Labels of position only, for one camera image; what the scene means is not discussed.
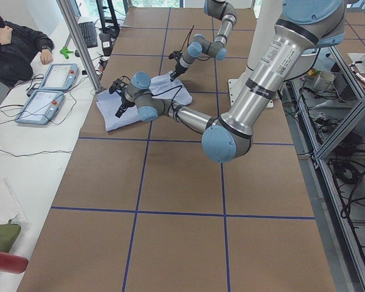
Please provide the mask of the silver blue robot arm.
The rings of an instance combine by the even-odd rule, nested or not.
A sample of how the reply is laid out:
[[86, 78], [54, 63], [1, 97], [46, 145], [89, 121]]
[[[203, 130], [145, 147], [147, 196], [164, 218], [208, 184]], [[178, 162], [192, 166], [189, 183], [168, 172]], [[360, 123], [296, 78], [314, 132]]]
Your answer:
[[214, 0], [205, 1], [203, 9], [206, 15], [221, 21], [217, 36], [213, 41], [209, 41], [203, 34], [197, 33], [186, 48], [182, 47], [180, 50], [173, 51], [169, 55], [169, 60], [174, 59], [176, 65], [175, 70], [170, 74], [171, 82], [184, 74], [201, 54], [220, 61], [227, 54], [226, 45], [231, 31], [237, 23], [236, 9], [227, 1]]
[[168, 116], [202, 135], [205, 154], [215, 162], [229, 162], [251, 148], [253, 126], [301, 55], [309, 49], [334, 46], [344, 36], [345, 1], [284, 1], [274, 23], [274, 36], [242, 86], [229, 111], [220, 117], [192, 110], [174, 99], [158, 99], [150, 91], [150, 76], [137, 72], [121, 84], [120, 117], [136, 107], [141, 121]]

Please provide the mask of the person's hand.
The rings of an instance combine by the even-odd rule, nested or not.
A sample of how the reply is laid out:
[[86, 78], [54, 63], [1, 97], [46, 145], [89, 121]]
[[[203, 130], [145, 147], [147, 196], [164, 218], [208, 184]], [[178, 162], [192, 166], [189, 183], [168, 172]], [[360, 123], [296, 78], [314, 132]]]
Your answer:
[[40, 55], [41, 64], [49, 64], [53, 62], [52, 52], [49, 49], [43, 49]]

